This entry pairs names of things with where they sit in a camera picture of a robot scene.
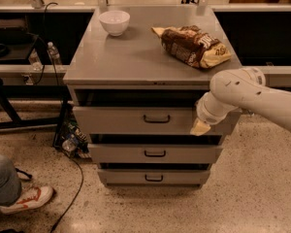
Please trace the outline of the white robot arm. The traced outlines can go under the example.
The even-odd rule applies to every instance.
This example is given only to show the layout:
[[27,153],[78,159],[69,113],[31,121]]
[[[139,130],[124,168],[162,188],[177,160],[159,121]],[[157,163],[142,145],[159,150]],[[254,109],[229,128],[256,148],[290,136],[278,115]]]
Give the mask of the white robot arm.
[[267,87],[257,68],[241,68],[220,71],[211,78],[210,91],[196,103],[190,133],[206,134],[236,108],[250,110],[291,132],[291,92]]

